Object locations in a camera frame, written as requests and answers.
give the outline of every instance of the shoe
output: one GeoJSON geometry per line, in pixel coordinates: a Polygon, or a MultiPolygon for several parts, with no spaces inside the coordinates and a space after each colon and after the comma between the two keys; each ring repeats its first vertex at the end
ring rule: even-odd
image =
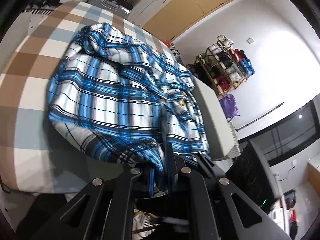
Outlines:
{"type": "Polygon", "coordinates": [[[234,52],[233,49],[229,49],[229,53],[231,54],[232,58],[235,60],[235,61],[239,61],[239,57],[238,55],[234,52]]]}
{"type": "Polygon", "coordinates": [[[207,57],[208,55],[207,54],[205,54],[205,53],[201,53],[200,55],[198,55],[199,56],[199,58],[200,59],[203,59],[203,58],[205,58],[205,57],[207,57]]]}
{"type": "Polygon", "coordinates": [[[233,52],[235,53],[235,55],[237,55],[238,61],[242,61],[243,60],[243,57],[242,57],[242,55],[241,55],[241,53],[239,52],[238,49],[234,49],[233,52]]]}
{"type": "Polygon", "coordinates": [[[245,59],[248,60],[248,58],[247,58],[247,56],[245,55],[245,53],[244,53],[243,50],[239,50],[239,53],[240,53],[240,55],[241,55],[243,58],[245,58],[245,59]]]}
{"type": "Polygon", "coordinates": [[[223,41],[225,41],[226,39],[228,39],[226,36],[224,36],[224,35],[220,35],[220,36],[218,36],[217,37],[218,38],[218,41],[220,41],[220,42],[223,42],[223,41]]]}
{"type": "Polygon", "coordinates": [[[211,67],[212,66],[212,59],[209,57],[204,58],[205,65],[211,67]]]}
{"type": "Polygon", "coordinates": [[[232,49],[233,44],[235,44],[232,40],[225,40],[222,42],[223,46],[226,47],[226,49],[232,49]]]}
{"type": "Polygon", "coordinates": [[[218,45],[217,43],[215,43],[215,44],[211,45],[208,49],[209,49],[210,51],[214,51],[214,50],[217,49],[217,48],[219,48],[219,45],[218,45]]]}
{"type": "Polygon", "coordinates": [[[213,67],[211,68],[211,70],[213,71],[215,77],[218,77],[221,75],[220,70],[217,67],[213,67]]]}
{"type": "Polygon", "coordinates": [[[227,69],[232,66],[233,61],[229,57],[225,57],[222,61],[220,61],[220,65],[223,69],[227,69]]]}
{"type": "Polygon", "coordinates": [[[233,83],[238,83],[242,79],[238,72],[231,73],[229,77],[233,83]]]}
{"type": "Polygon", "coordinates": [[[212,53],[213,55],[216,55],[216,54],[218,54],[219,52],[222,52],[222,49],[221,49],[221,48],[217,48],[217,49],[211,51],[211,53],[212,53]]]}
{"type": "Polygon", "coordinates": [[[218,44],[221,48],[223,48],[223,43],[222,43],[222,42],[217,41],[217,44],[218,44]]]}
{"type": "Polygon", "coordinates": [[[228,53],[221,51],[218,54],[214,55],[218,61],[222,61],[225,57],[228,56],[228,53]]]}
{"type": "Polygon", "coordinates": [[[210,70],[208,70],[208,72],[209,72],[209,75],[210,75],[212,78],[215,77],[213,70],[210,69],[210,70]]]}
{"type": "Polygon", "coordinates": [[[226,73],[227,74],[231,74],[232,72],[235,72],[235,71],[236,71],[236,69],[233,66],[231,66],[228,69],[226,69],[226,73]]]}
{"type": "Polygon", "coordinates": [[[242,68],[246,71],[247,73],[247,78],[249,78],[250,76],[252,76],[255,71],[252,67],[251,61],[247,58],[247,59],[243,59],[242,61],[240,61],[240,64],[242,66],[242,68]]]}
{"type": "Polygon", "coordinates": [[[223,75],[216,77],[213,81],[217,85],[217,88],[220,92],[226,91],[230,87],[230,83],[223,75]]]}

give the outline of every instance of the cable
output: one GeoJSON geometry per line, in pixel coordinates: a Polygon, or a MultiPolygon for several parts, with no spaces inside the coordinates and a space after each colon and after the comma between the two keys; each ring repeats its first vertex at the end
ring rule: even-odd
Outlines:
{"type": "Polygon", "coordinates": [[[287,176],[285,179],[287,179],[287,178],[289,177],[289,172],[290,172],[291,170],[293,170],[295,167],[296,167],[296,166],[293,166],[293,167],[288,171],[288,176],[287,176]]]}

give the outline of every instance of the blue plaid blanket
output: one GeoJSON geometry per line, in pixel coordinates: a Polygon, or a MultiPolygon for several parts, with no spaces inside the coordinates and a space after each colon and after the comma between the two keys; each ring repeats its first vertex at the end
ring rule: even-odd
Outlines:
{"type": "Polygon", "coordinates": [[[165,174],[163,146],[208,153],[193,78],[175,59],[107,23],[84,27],[50,80],[49,119],[84,154],[150,163],[165,174]]]}

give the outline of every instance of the window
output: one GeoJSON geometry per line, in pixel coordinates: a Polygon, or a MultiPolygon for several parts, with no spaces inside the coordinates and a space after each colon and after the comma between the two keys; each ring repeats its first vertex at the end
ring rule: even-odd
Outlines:
{"type": "Polygon", "coordinates": [[[239,141],[242,151],[247,141],[254,142],[270,166],[302,151],[320,138],[320,126],[313,101],[279,122],[239,141]]]}

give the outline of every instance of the screw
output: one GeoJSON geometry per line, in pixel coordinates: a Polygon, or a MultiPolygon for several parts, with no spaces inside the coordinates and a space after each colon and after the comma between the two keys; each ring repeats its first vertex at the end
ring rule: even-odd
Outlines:
{"type": "Polygon", "coordinates": [[[230,181],[227,178],[220,178],[219,182],[221,185],[228,185],[230,181]]]}
{"type": "Polygon", "coordinates": [[[95,185],[95,186],[99,186],[102,184],[102,179],[100,178],[95,178],[93,181],[92,181],[92,184],[95,185]]]}
{"type": "Polygon", "coordinates": [[[130,171],[132,174],[137,175],[140,173],[140,169],[139,168],[132,168],[130,171]]]}
{"type": "Polygon", "coordinates": [[[189,174],[189,173],[191,173],[191,169],[189,167],[183,167],[181,169],[181,172],[184,174],[189,174]]]}

